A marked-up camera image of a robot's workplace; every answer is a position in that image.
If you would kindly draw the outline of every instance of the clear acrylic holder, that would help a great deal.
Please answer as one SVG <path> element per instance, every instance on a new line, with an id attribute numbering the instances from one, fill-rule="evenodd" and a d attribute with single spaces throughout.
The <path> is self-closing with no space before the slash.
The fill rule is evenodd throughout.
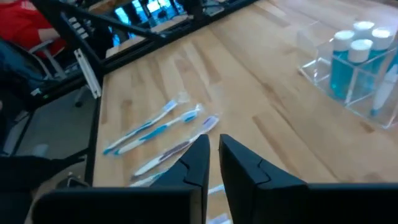
<path id="1" fill-rule="evenodd" d="M 397 78 L 386 78 L 385 61 L 391 61 L 394 58 L 397 53 L 396 43 L 391 50 L 355 66 L 333 55 L 331 38 L 337 31 L 338 29 L 316 22 L 298 32 L 297 68 L 299 72 L 316 87 L 355 114 L 374 121 L 383 128 L 391 127 L 398 121 L 396 118 L 398 86 L 396 85 Z M 380 62 L 379 71 L 374 72 L 377 71 L 374 68 L 375 63 Z M 338 91 L 332 89 L 331 85 L 332 63 L 334 65 L 338 63 L 344 67 L 344 71 L 350 71 L 349 75 L 339 75 L 345 81 L 343 82 L 344 86 Z"/>

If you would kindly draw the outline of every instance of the mouthwash bottle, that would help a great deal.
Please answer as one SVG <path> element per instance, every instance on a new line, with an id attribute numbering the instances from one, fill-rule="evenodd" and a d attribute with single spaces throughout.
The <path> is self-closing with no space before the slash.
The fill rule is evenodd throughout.
<path id="1" fill-rule="evenodd" d="M 354 40 L 349 46 L 348 50 L 348 62 L 352 65 L 352 67 L 348 67 L 344 80 L 344 89 L 345 94 L 348 93 L 349 85 L 351 83 L 351 79 L 354 75 L 354 67 L 360 68 L 358 71 L 356 81 L 353 89 L 353 98 L 355 100 L 359 97 L 367 95 L 369 93 L 368 88 L 368 80 L 369 80 L 369 71 L 372 69 L 371 63 L 363 64 L 367 60 L 369 60 L 369 55 L 371 52 L 371 48 L 373 45 L 373 41 L 368 39 L 359 39 Z"/>
<path id="2" fill-rule="evenodd" d="M 345 98 L 345 71 L 349 69 L 347 65 L 349 45 L 353 41 L 354 32 L 352 30 L 341 30 L 337 32 L 332 40 L 333 57 L 331 60 L 331 72 L 329 86 L 334 98 Z"/>
<path id="3" fill-rule="evenodd" d="M 369 21 L 360 21 L 353 24 L 355 32 L 354 40 L 371 39 L 374 23 Z"/>
<path id="4" fill-rule="evenodd" d="M 372 31 L 371 40 L 373 41 L 373 45 L 369 59 L 371 60 L 374 58 L 374 60 L 371 62 L 372 65 L 370 72 L 374 76 L 369 76 L 368 88 L 373 89 L 374 79 L 379 75 L 380 66 L 386 58 L 384 54 L 387 52 L 394 40 L 394 36 L 385 28 L 377 28 Z"/>

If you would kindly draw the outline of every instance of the wooden tabletop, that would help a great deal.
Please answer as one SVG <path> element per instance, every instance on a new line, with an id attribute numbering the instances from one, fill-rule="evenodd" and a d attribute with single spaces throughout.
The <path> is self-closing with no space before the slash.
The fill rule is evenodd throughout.
<path id="1" fill-rule="evenodd" d="M 386 131 L 354 115 L 296 69 L 298 30 L 315 21 L 339 29 L 365 19 L 396 26 L 398 10 L 361 0 L 262 0 L 113 71 L 103 83 L 94 186 L 128 186 L 134 171 L 212 113 L 221 120 L 210 133 L 209 188 L 222 183 L 221 133 L 307 182 L 398 181 L 396 128 Z M 102 155 L 182 91 L 191 102 L 159 124 L 202 103 L 206 112 L 196 121 L 122 158 Z M 223 193 L 208 203 L 210 218 L 229 212 Z"/>
<path id="2" fill-rule="evenodd" d="M 104 14 L 131 0 L 102 0 L 90 6 L 88 10 L 95 14 Z"/>

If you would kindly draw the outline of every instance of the white bottle cap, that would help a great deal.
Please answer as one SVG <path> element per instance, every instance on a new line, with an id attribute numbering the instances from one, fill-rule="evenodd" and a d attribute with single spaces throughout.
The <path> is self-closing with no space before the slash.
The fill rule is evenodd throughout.
<path id="1" fill-rule="evenodd" d="M 394 40 L 394 36 L 386 28 L 377 28 L 372 31 L 372 50 L 386 50 Z"/>
<path id="2" fill-rule="evenodd" d="M 373 41 L 368 39 L 354 40 L 349 46 L 348 60 L 354 63 L 365 62 L 369 58 Z"/>
<path id="3" fill-rule="evenodd" d="M 372 36 L 372 30 L 374 27 L 373 22 L 369 21 L 361 21 L 361 22 L 356 22 L 353 25 L 353 29 L 355 32 L 355 39 L 370 39 Z"/>
<path id="4" fill-rule="evenodd" d="M 351 30 L 342 30 L 335 33 L 333 38 L 333 50 L 346 51 L 349 49 L 350 43 L 353 41 L 354 32 Z"/>

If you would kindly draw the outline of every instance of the toothbrush handle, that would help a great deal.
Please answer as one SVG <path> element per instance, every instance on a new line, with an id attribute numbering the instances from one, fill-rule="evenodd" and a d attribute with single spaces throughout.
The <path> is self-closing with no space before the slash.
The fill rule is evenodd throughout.
<path id="1" fill-rule="evenodd" d="M 144 142 L 151 140 L 151 139 L 155 138 L 156 136 L 162 134 L 168 127 L 169 127 L 169 125 L 167 125 L 167 124 L 159 126 L 155 130 L 153 130 L 151 133 L 148 133 L 145 136 L 133 141 L 132 143 L 129 143 L 129 144 L 123 146 L 120 150 L 116 151 L 117 152 L 116 154 L 122 154 L 127 151 L 130 151 L 131 149 L 134 149 L 137 146 L 140 146 Z"/>
<path id="2" fill-rule="evenodd" d="M 153 181 L 153 180 L 159 178 L 161 175 L 163 175 L 166 171 L 167 171 L 167 170 L 162 171 L 162 172 L 159 172 L 159 173 L 154 174 L 154 175 L 152 175 L 152 176 L 150 176 L 150 177 L 147 177 L 147 178 L 145 178 L 145 179 L 143 179 L 143 180 L 138 180 L 137 182 L 131 184 L 130 187 L 139 187 L 139 186 L 141 186 L 141 185 L 143 185 L 143 184 L 146 184 L 146 183 L 148 183 L 148 182 L 150 182 L 150 181 Z"/>
<path id="3" fill-rule="evenodd" d="M 151 127 L 153 125 L 153 121 L 148 121 L 145 124 L 141 125 L 140 127 L 133 129 L 132 131 L 130 131 L 129 133 L 127 133 L 125 136 L 121 137 L 119 140 L 115 141 L 114 143 L 112 143 L 110 146 L 108 146 L 104 151 L 103 154 L 107 155 L 109 154 L 111 151 L 113 151 L 115 149 L 116 146 L 118 146 L 119 144 L 121 144 L 122 142 L 124 142 L 125 140 L 135 136 L 136 134 L 138 134 L 139 132 Z"/>
<path id="4" fill-rule="evenodd" d="M 373 109 L 380 109 L 390 96 L 398 80 L 398 65 L 394 65 L 385 75 L 379 89 L 374 97 Z"/>
<path id="5" fill-rule="evenodd" d="M 143 165 L 139 170 L 137 170 L 137 172 L 134 174 L 134 177 L 145 174 L 146 172 L 150 171 L 154 167 L 156 167 L 159 164 L 161 164 L 162 162 L 164 162 L 170 156 L 187 148 L 191 143 L 192 143 L 191 141 L 184 141 L 184 142 L 174 146 L 173 148 L 169 149 L 168 151 L 165 151 L 162 155 L 157 156 L 155 159 L 149 161 L 148 163 Z"/>

